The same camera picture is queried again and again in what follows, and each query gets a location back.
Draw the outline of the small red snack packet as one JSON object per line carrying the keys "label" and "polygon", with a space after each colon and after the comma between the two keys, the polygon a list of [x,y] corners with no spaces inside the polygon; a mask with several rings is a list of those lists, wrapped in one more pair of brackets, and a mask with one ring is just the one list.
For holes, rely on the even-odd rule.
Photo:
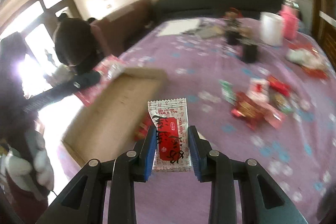
{"label": "small red snack packet", "polygon": [[147,132],[149,130],[149,127],[152,125],[153,125],[153,121],[151,120],[150,115],[146,114],[134,132],[134,140],[138,141],[141,139],[145,139]]}

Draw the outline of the dark red gold snack packet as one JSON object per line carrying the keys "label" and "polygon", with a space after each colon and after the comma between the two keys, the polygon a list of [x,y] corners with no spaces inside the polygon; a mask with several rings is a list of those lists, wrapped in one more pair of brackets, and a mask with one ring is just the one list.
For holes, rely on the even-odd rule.
{"label": "dark red gold snack packet", "polygon": [[237,92],[231,114],[236,118],[244,119],[251,130],[256,130],[264,120],[266,109],[250,99],[245,93]]}

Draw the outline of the silver red snack packet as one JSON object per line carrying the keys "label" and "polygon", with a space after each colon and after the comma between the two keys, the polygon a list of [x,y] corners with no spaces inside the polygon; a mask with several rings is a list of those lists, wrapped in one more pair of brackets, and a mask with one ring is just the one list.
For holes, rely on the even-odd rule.
{"label": "silver red snack packet", "polygon": [[189,172],[192,169],[187,99],[149,101],[149,116],[157,129],[155,172]]}

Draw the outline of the white red snack packet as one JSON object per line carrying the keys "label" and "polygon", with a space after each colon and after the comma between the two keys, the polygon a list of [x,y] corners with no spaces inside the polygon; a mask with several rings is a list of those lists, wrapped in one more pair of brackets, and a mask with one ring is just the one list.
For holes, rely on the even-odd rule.
{"label": "white red snack packet", "polygon": [[255,102],[269,102],[269,81],[251,78],[246,95]]}

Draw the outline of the pink white snack packet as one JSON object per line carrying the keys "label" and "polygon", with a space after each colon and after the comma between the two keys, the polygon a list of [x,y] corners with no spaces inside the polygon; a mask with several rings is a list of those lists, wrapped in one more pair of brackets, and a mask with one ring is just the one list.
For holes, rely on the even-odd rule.
{"label": "pink white snack packet", "polygon": [[75,95],[83,103],[89,106],[102,93],[102,91],[110,84],[111,81],[121,75],[126,68],[126,63],[114,55],[104,58],[94,67],[94,71],[100,73],[100,81],[89,88],[81,90]]}

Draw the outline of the pink checkered snack packet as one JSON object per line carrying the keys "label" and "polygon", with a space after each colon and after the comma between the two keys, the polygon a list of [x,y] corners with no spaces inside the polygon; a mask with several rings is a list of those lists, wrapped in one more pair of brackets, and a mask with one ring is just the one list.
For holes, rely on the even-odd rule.
{"label": "pink checkered snack packet", "polygon": [[261,103],[261,107],[265,109],[264,119],[275,129],[280,128],[286,118],[286,115],[265,102]]}

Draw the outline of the green cake snack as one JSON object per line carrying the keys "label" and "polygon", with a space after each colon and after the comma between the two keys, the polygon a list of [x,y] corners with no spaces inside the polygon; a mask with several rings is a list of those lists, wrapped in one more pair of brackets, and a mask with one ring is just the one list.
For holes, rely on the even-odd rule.
{"label": "green cake snack", "polygon": [[293,108],[289,101],[281,93],[273,93],[271,96],[272,104],[275,108],[280,110],[284,114],[290,114],[293,112]]}

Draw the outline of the standing person dark jacket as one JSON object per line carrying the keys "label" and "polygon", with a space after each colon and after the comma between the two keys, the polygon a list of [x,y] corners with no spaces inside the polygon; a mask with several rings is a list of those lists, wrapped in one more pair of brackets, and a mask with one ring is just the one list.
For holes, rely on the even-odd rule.
{"label": "standing person dark jacket", "polygon": [[[97,42],[91,25],[79,18],[62,18],[54,33],[55,52],[59,61],[68,66],[79,65],[96,52]],[[1,41],[1,138],[14,140],[27,132],[33,133],[37,153],[32,161],[9,151],[5,158],[5,174],[11,203],[23,223],[35,223],[48,208],[48,198],[37,200],[25,176],[36,178],[38,185],[48,192],[54,189],[54,170],[45,148],[45,140],[36,130],[37,112],[27,113],[22,107],[26,98],[18,64],[27,54],[20,33],[15,32]]]}

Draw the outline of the cardboard tray box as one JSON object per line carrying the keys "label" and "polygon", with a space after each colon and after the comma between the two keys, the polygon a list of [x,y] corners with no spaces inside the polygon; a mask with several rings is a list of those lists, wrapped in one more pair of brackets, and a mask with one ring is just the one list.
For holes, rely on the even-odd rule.
{"label": "cardboard tray box", "polygon": [[147,103],[167,84],[167,73],[155,68],[126,68],[69,125],[62,142],[79,166],[91,159],[115,159],[131,149]]}

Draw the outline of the purple floral tablecloth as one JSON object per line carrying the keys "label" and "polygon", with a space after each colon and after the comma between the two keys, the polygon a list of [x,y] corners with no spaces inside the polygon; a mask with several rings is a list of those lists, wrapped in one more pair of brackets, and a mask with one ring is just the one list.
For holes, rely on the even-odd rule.
{"label": "purple floral tablecloth", "polygon": [[[335,215],[335,70],[327,61],[329,77],[319,80],[285,58],[290,44],[310,44],[325,57],[315,40],[298,33],[283,47],[261,45],[258,62],[246,64],[238,46],[228,46],[224,38],[157,36],[163,25],[121,60],[131,67],[163,69],[168,80],[158,98],[186,98],[189,125],[231,159],[260,162],[309,223]],[[293,112],[278,129],[264,121],[251,130],[231,115],[221,81],[234,92],[246,92],[251,78],[267,76],[291,86]],[[206,223],[210,186],[198,183],[192,172],[158,172],[137,184],[137,222]]]}

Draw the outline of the orange red plastic wrapper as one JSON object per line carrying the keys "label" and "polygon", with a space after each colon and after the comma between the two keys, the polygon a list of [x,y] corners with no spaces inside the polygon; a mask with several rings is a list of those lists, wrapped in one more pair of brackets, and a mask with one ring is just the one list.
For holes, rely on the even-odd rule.
{"label": "orange red plastic wrapper", "polygon": [[310,51],[311,53],[313,53],[315,55],[320,55],[323,58],[323,61],[325,63],[325,69],[323,71],[322,70],[318,70],[318,69],[308,69],[308,68],[305,68],[305,67],[303,67],[301,65],[299,65],[299,66],[310,77],[314,77],[314,78],[317,78],[317,79],[323,79],[323,80],[328,79],[329,73],[327,72],[326,59],[313,46],[311,46],[310,44],[298,44],[298,45],[290,44],[288,46],[288,48],[292,49],[292,50],[297,50],[297,49],[303,48],[303,49],[306,49],[306,50]]}

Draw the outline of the white cloth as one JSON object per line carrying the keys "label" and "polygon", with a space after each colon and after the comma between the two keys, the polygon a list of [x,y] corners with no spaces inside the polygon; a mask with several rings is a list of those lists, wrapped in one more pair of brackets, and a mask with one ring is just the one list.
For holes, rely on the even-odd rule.
{"label": "white cloth", "polygon": [[285,58],[291,63],[301,65],[308,69],[318,69],[322,71],[325,69],[325,63],[320,55],[315,55],[303,48],[297,50],[289,49]]}

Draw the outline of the black jar with cork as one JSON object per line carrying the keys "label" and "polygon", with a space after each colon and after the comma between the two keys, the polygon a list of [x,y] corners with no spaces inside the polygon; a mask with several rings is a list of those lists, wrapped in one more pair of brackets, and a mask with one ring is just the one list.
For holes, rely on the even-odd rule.
{"label": "black jar with cork", "polygon": [[258,44],[250,28],[240,30],[241,60],[247,64],[255,63],[258,58]]}

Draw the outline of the white plastic jar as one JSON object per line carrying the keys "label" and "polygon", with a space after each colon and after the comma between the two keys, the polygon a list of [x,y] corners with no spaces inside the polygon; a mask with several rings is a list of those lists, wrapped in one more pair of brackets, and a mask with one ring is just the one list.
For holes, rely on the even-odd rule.
{"label": "white plastic jar", "polygon": [[283,18],[271,12],[260,14],[260,39],[272,47],[281,47],[283,41]]}

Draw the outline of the pink sleeved glass bottle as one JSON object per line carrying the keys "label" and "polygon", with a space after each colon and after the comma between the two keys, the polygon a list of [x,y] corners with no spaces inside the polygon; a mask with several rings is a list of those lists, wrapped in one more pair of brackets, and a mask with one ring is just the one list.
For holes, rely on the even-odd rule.
{"label": "pink sleeved glass bottle", "polygon": [[280,15],[283,18],[283,34],[287,40],[294,40],[299,25],[299,5],[296,0],[283,0]]}

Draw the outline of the white paper sheet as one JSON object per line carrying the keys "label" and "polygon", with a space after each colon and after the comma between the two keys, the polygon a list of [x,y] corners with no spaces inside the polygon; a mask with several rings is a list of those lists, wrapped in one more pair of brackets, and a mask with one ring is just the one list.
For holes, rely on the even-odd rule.
{"label": "white paper sheet", "polygon": [[200,24],[200,19],[169,20],[164,23],[163,28],[158,32],[157,36],[179,35],[198,28]]}

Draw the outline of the black sofa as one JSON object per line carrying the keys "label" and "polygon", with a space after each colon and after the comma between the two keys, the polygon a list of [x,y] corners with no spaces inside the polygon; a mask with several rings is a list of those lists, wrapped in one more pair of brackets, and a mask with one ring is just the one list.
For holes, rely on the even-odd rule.
{"label": "black sofa", "polygon": [[231,8],[245,18],[259,19],[261,12],[277,13],[283,0],[157,0],[152,17],[156,24],[186,18],[222,18]]}

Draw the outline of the wooden cabinet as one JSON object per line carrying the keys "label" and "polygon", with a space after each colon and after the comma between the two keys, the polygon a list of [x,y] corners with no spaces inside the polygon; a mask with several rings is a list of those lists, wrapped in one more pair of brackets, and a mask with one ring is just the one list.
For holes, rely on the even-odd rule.
{"label": "wooden cabinet", "polygon": [[335,67],[335,0],[312,0],[311,35]]}

